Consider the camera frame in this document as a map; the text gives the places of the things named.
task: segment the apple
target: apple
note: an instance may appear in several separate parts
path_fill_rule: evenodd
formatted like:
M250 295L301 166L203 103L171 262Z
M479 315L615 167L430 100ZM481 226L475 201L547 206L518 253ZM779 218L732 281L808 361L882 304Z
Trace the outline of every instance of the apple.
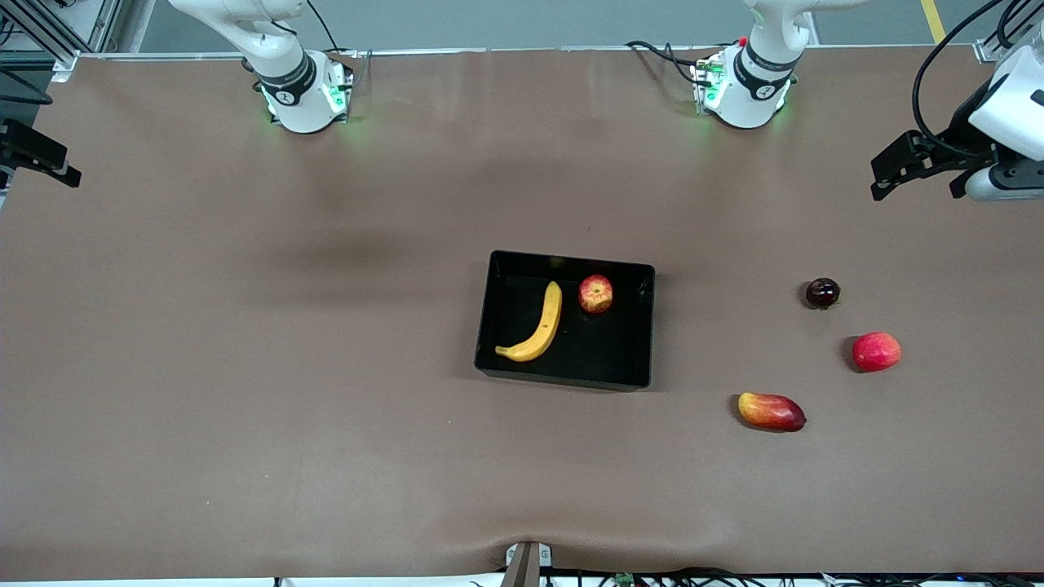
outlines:
M852 345L852 358L859 369L868 372L884 371L899 362L902 356L899 341L887 332L863 334Z
M788 397L745 393L739 396L739 415L759 428L797 432L805 427L805 413Z
M613 284L604 276L593 275L580 282L580 307L600 314L613 305Z

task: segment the black tray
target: black tray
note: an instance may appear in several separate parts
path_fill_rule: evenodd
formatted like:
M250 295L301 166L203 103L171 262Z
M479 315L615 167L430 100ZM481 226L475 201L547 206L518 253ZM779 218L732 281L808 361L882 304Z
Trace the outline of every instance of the black tray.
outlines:
M579 284L600 274L613 284L613 305L589 314L577 301ZM550 281L562 287L562 318L551 347L528 362L515 362L494 347L521 343L532 334ZM494 377L566 383L610 390L649 384L652 297L656 269L617 263L494 251L485 280L475 367Z

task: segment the table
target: table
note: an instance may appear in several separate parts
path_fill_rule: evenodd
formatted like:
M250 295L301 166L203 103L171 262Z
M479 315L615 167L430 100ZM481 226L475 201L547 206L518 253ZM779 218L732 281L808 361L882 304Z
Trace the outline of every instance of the table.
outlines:
M813 50L741 132L627 52L377 58L268 124L224 63L84 60L84 185L3 210L0 579L1040 570L1044 203L871 201L926 48ZM939 127L989 70L948 50ZM650 263L642 393L472 367L492 250ZM829 276L840 307L804 308ZM886 330L903 361L845 360ZM735 395L809 423L750 429Z

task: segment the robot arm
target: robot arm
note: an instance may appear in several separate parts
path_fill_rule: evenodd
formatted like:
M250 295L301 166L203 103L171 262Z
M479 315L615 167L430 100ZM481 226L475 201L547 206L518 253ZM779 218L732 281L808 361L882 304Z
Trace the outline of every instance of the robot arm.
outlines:
M841 10L872 0L744 0L754 29L744 46L734 45L695 71L696 102L725 122L755 128L783 108L790 75L811 37L810 10Z
M1002 202L1044 197L1044 28L1037 22L997 64L993 76L938 137L903 133L871 166L874 199L907 182L962 171L954 198Z
M239 49L261 81L272 116L294 133L314 133L348 115L350 75L319 51L306 51L284 22L302 0L170 0Z

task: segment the yellow banana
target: yellow banana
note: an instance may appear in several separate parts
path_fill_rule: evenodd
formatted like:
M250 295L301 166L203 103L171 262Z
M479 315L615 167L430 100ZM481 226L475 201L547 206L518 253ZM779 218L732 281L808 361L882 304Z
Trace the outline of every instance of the yellow banana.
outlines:
M532 360L551 346L554 333L559 330L559 318L562 315L562 288L551 282L544 290L544 310L540 315L540 324L529 338L514 347L497 347L498 355L505 356L515 362Z

